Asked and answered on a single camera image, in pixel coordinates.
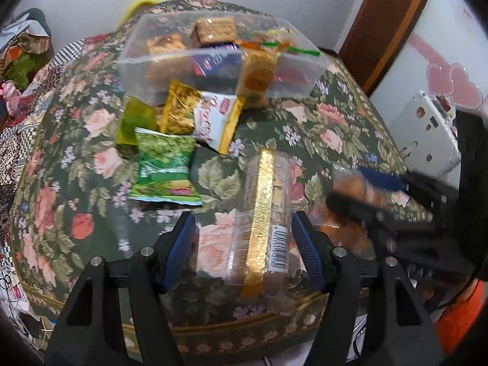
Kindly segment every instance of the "packaged biscuit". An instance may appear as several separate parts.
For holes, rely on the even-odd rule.
[[[192,72],[193,61],[190,56],[171,59],[161,57],[165,53],[188,51],[183,38],[178,33],[151,38],[146,41],[146,45],[150,55],[158,56],[149,63],[145,75],[147,82],[156,91],[166,90],[172,78]]]
[[[139,147],[137,181],[129,198],[139,201],[201,205],[188,172],[196,139],[135,129]]]
[[[227,72],[235,72],[240,69],[242,57],[227,51],[238,51],[239,46],[235,44],[218,45],[210,48],[209,55],[195,55],[193,67],[197,75],[207,77],[208,75],[221,73],[224,69]]]
[[[159,130],[172,135],[192,135],[227,155],[243,98],[199,91],[173,80],[159,120]]]
[[[244,60],[237,82],[236,95],[244,96],[244,109],[262,107],[266,91],[273,82],[279,54],[241,46]]]
[[[287,154],[261,149],[248,161],[225,279],[229,285],[242,286],[240,300],[252,303],[263,295],[266,308],[280,312],[294,304],[285,295],[291,181]]]
[[[193,48],[232,43],[236,38],[237,29],[232,17],[198,19],[190,36]]]

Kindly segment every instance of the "orange cloth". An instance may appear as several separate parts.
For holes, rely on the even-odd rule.
[[[463,296],[454,305],[447,307],[435,324],[437,335],[447,355],[457,347],[483,307],[485,282],[478,281],[468,299]]]

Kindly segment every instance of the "yellow-green snack bag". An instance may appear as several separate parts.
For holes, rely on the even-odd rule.
[[[136,128],[134,132],[139,147],[139,168],[129,198],[201,205],[200,195],[188,179],[196,138],[144,128]]]
[[[152,131],[157,130],[156,110],[135,97],[129,97],[120,119],[119,131],[115,139],[116,144],[137,145],[134,134],[134,129],[137,127]]]

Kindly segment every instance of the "metal screw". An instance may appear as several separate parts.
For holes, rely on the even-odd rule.
[[[342,246],[335,247],[333,252],[337,257],[344,257],[347,254],[347,250]]]
[[[389,252],[395,253],[396,252],[396,242],[394,239],[389,238],[386,240],[386,248]]]
[[[94,267],[98,267],[102,263],[103,259],[100,256],[95,256],[90,260],[90,264]]]
[[[385,215],[380,210],[376,212],[376,218],[380,223],[385,221]]]
[[[141,249],[141,255],[144,257],[149,257],[153,253],[154,253],[154,249],[150,246],[146,246],[146,247]]]
[[[392,256],[388,256],[386,259],[385,259],[385,262],[390,266],[390,267],[394,267],[398,264],[398,260],[396,260],[396,258],[392,257]]]

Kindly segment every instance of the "green tablecloth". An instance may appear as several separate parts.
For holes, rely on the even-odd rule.
[[[249,12],[214,0],[175,0],[150,11],[184,9]],[[35,311],[53,320],[90,258],[130,257],[170,230],[182,211],[127,198],[137,156],[114,144],[124,104],[116,59],[136,22],[131,19],[67,69],[16,192],[11,231],[16,269]],[[332,163],[404,170],[368,98],[341,61],[331,61],[309,99],[272,99],[267,108],[245,112],[228,158],[205,147],[195,153],[191,177],[204,200],[194,210],[198,243],[177,287],[161,298],[179,349],[189,360],[244,362],[310,340],[325,307],[326,296],[312,287],[296,247],[288,286],[296,300],[292,315],[238,302],[238,288],[221,279],[243,186],[245,145],[293,157],[293,209],[305,210],[314,221],[323,216]],[[401,217],[420,216],[412,200],[396,196],[393,201]],[[370,251],[366,247],[358,253],[367,257]],[[137,353],[126,293],[121,308],[127,347]]]

